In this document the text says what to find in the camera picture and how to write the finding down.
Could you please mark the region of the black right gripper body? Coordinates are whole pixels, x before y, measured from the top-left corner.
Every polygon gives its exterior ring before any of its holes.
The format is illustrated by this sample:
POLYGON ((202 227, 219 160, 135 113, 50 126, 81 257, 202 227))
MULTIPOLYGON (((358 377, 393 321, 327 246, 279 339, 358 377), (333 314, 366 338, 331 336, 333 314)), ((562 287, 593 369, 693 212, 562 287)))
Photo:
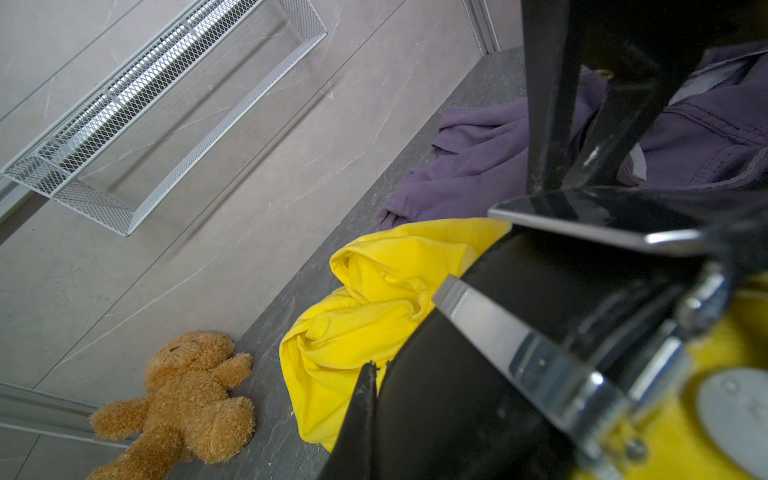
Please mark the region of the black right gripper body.
POLYGON ((526 1, 527 193, 489 216, 671 257, 763 258, 767 196, 614 187, 704 51, 767 36, 763 1, 526 1))

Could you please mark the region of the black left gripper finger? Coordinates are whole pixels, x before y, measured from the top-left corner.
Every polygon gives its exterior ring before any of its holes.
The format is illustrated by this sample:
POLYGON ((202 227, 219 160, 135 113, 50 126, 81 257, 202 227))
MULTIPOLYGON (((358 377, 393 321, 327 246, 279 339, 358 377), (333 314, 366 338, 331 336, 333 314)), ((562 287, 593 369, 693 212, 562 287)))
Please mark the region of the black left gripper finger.
POLYGON ((374 479, 377 366, 362 366, 336 444, 318 479, 374 479))

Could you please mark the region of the yellow trousers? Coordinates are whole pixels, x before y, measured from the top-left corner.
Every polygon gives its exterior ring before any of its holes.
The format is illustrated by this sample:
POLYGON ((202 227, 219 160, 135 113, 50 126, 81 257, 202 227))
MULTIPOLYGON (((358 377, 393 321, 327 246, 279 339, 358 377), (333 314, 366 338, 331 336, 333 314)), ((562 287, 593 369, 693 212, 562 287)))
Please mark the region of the yellow trousers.
MULTIPOLYGON (((381 367, 433 310, 449 275, 467 271, 510 225, 488 218, 443 219, 362 236, 335 252, 330 270, 342 283, 307 309, 279 347, 299 436, 331 452, 364 363, 381 367)), ((737 294, 725 324, 694 347, 694 372, 767 368, 767 272, 737 294)), ((694 415, 695 400, 669 404, 650 428, 652 453, 627 479, 750 479, 722 454, 694 415)))

